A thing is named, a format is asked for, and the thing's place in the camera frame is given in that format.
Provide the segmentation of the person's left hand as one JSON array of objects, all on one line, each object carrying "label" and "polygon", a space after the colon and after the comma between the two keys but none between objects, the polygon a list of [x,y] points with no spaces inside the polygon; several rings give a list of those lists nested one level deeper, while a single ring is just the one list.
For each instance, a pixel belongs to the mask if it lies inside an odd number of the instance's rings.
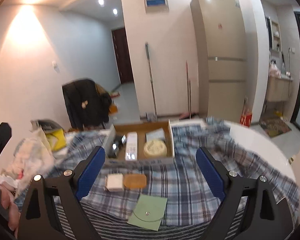
[{"label": "person's left hand", "polygon": [[16,236],[19,229],[20,213],[17,205],[14,203],[13,194],[5,184],[0,184],[0,209],[7,212],[8,227]]}]

